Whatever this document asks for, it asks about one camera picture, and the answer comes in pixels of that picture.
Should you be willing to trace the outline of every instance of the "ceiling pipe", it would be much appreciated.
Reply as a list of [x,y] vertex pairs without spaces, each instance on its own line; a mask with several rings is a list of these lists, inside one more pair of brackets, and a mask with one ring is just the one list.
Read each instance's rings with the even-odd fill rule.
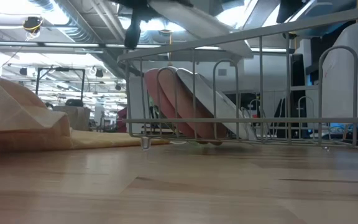
[[124,28],[122,28],[121,22],[118,19],[118,17],[111,12],[111,7],[108,7],[105,0],[97,0],[97,2],[99,2],[99,5],[105,11],[107,17],[110,19],[112,24],[117,28],[117,31],[120,35],[119,40],[124,41],[125,32],[124,32]]
[[99,17],[102,19],[102,21],[105,23],[105,25],[107,26],[107,28],[110,30],[110,32],[113,34],[113,36],[120,41],[122,40],[122,37],[120,35],[120,33],[118,32],[118,30],[111,25],[110,21],[106,18],[106,16],[104,16],[102,10],[100,10],[99,6],[97,5],[97,3],[95,2],[95,0],[91,0],[90,1],[93,9],[98,13]]
[[[69,17],[70,21],[66,26],[76,26],[76,29],[60,29],[74,42],[78,43],[95,43],[102,42],[102,39],[96,34],[91,26],[84,20],[81,14],[75,9],[70,1],[67,0],[28,0],[38,7],[44,9],[44,13],[56,12],[56,5],[63,11],[64,15]],[[112,73],[119,78],[125,78],[124,72],[117,65],[116,55],[111,52],[94,55],[96,58],[102,60]]]

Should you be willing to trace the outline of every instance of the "ceiling duct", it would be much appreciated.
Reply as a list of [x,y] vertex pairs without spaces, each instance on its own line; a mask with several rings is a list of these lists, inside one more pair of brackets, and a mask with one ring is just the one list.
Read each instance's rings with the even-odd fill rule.
[[[62,17],[69,18],[67,26],[75,26],[76,28],[61,28],[61,32],[66,34],[74,42],[78,43],[97,43],[103,42],[94,32],[89,24],[82,18],[75,7],[67,0],[28,0],[29,2],[41,7],[44,13],[62,13]],[[104,62],[111,69],[116,77],[124,78],[124,72],[117,66],[116,56],[111,52],[93,55]]]

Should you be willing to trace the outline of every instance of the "wire dish rack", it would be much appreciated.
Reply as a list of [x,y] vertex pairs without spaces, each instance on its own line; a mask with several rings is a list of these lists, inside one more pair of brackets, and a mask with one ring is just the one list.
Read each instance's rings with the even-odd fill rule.
[[[220,37],[212,37],[208,39],[203,40],[196,40],[192,42],[185,42],[181,44],[174,44],[174,45],[166,45],[163,47],[157,47],[154,49],[146,49],[146,50],[138,50],[135,52],[127,52],[126,54],[119,56],[119,62],[124,62],[127,64],[126,69],[126,85],[127,85],[127,100],[128,100],[128,115],[127,119],[125,120],[126,123],[129,124],[129,134],[133,137],[142,138],[142,148],[144,150],[147,150],[150,147],[150,139],[171,139],[171,140],[185,140],[185,141],[196,141],[196,142],[211,142],[215,144],[221,144],[222,142],[243,142],[247,144],[266,144],[266,145],[290,145],[290,146],[316,146],[321,147],[322,149],[329,150],[330,147],[350,147],[354,149],[358,149],[357,143],[357,131],[353,132],[352,135],[352,142],[346,143],[343,142],[342,139],[323,139],[323,131],[328,131],[328,136],[331,137],[330,134],[330,128],[323,127],[323,124],[326,123],[346,123],[346,124],[353,124],[353,127],[357,127],[358,124],[358,117],[357,117],[357,72],[358,72],[358,56],[354,49],[344,46],[344,45],[338,45],[331,47],[330,49],[327,49],[320,57],[319,59],[319,78],[318,78],[318,115],[317,117],[313,118],[293,118],[290,117],[289,111],[291,111],[291,103],[290,103],[290,96],[292,91],[299,91],[299,90],[306,90],[307,86],[297,86],[296,90],[293,90],[291,88],[291,71],[290,71],[290,35],[289,32],[294,30],[302,30],[302,29],[308,29],[312,27],[319,27],[319,26],[326,26],[328,24],[335,24],[338,22],[346,22],[346,21],[353,21],[358,19],[358,9],[353,9],[349,11],[344,12],[337,12],[335,14],[330,14],[326,16],[319,16],[314,17],[311,19],[303,20],[303,21],[295,21],[295,22],[289,22],[284,24],[279,24],[275,26],[270,27],[261,27],[258,29],[252,29],[252,30],[245,30],[241,32],[232,33],[225,36]],[[286,95],[286,110],[285,110],[285,117],[284,118],[267,118],[264,116],[264,71],[263,71],[263,40],[264,36],[267,35],[273,35],[273,34],[284,34],[286,37],[286,66],[287,66],[287,85],[285,87],[285,95]],[[138,110],[138,108],[131,108],[131,91],[130,91],[130,75],[129,75],[129,65],[132,63],[132,61],[139,61],[140,64],[140,70],[143,71],[143,61],[144,58],[151,56],[151,55],[158,55],[158,54],[166,54],[166,53],[172,53],[180,50],[192,50],[193,51],[193,88],[195,87],[195,74],[196,74],[196,54],[195,51],[203,47],[205,45],[218,45],[223,44],[227,42],[233,42],[237,40],[247,40],[251,38],[259,38],[259,60],[260,60],[260,86],[259,86],[259,109],[260,109],[260,118],[251,118],[250,114],[247,114],[246,110],[242,110],[243,114],[241,114],[241,106],[239,104],[239,72],[238,68],[235,66],[235,79],[236,79],[236,85],[234,88],[236,89],[236,116],[233,118],[219,118],[219,116],[216,116],[216,94],[213,94],[213,118],[196,118],[195,116],[193,118],[178,118],[178,102],[177,100],[177,83],[175,82],[175,86],[173,86],[172,90],[175,90],[175,114],[176,116],[174,118],[147,118],[146,113],[149,113],[149,111],[145,110],[145,99],[149,97],[149,94],[144,93],[144,74],[142,74],[141,77],[141,88],[142,88],[142,94],[139,95],[139,97],[142,98],[143,102],[143,118],[142,119],[132,119],[131,111],[132,110]],[[324,118],[322,115],[322,82],[323,82],[323,62],[325,58],[327,57],[328,53],[332,50],[336,49],[345,49],[348,52],[350,52],[354,58],[354,84],[352,88],[353,92],[353,108],[352,108],[352,117],[349,118]],[[222,62],[231,62],[232,65],[235,65],[236,63],[231,59],[224,59],[216,62],[214,68],[213,68],[213,91],[216,92],[216,68],[217,66]],[[157,75],[157,83],[158,83],[158,76],[161,72],[164,70],[169,70],[169,67],[163,67],[160,68],[158,75]],[[193,91],[195,94],[193,94],[193,111],[196,110],[196,94],[197,92]],[[152,124],[159,124],[160,131],[157,134],[148,131],[147,128],[152,126]],[[201,139],[198,137],[196,131],[193,138],[189,138],[186,136],[183,136],[179,133],[179,130],[177,127],[178,123],[213,123],[214,124],[214,138],[211,139]],[[216,125],[218,123],[235,123],[236,124],[236,132],[234,132],[234,135],[231,137],[226,138],[218,138],[216,134]],[[246,124],[255,124],[259,123],[260,125],[258,127],[254,127],[255,129],[260,130],[260,134],[257,136],[257,139],[251,140],[249,138],[240,138],[239,137],[239,124],[246,123]],[[269,127],[269,124],[271,123],[285,123],[284,127],[274,127],[273,131],[271,131],[271,128]],[[313,124],[313,127],[316,125],[317,127],[317,137],[315,138],[314,134],[314,128],[313,128],[313,137],[312,138],[293,138],[291,133],[292,130],[301,131],[302,129],[311,129],[311,128],[305,128],[299,125],[299,127],[293,127],[294,123],[302,124],[302,123],[311,123]],[[144,132],[142,134],[133,133],[132,125],[133,124],[143,124],[144,125]],[[161,131],[161,124],[169,124],[172,127],[172,133],[171,134],[162,134]],[[284,129],[286,133],[285,138],[277,138],[275,134],[275,130],[278,129]]]

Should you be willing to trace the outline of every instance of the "white plate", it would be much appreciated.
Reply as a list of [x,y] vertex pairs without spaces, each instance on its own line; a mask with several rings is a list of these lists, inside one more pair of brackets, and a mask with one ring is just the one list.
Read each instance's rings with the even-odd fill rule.
[[[187,89],[193,93],[193,73],[179,68],[177,74]],[[196,81],[196,97],[197,99],[214,114],[214,101],[213,101],[213,84],[208,81],[204,76],[197,74]],[[216,117],[217,118],[236,118],[235,104],[223,93],[216,91]],[[249,118],[243,115],[239,110],[239,118]],[[223,123],[230,131],[236,133],[235,123]],[[239,137],[241,139],[257,140],[256,134],[249,123],[239,124]]]
[[[199,39],[217,37],[231,33],[231,28],[215,17],[195,8],[187,7],[176,1],[152,0],[150,6],[168,20],[182,26]],[[243,40],[218,45],[223,50],[240,55],[244,58],[254,58],[254,54]]]

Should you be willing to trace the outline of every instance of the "wooden tabletop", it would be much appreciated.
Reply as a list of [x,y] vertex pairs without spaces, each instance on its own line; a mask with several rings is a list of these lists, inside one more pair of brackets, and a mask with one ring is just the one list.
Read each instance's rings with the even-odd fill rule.
[[358,223],[358,153],[191,144],[5,154],[0,223]]

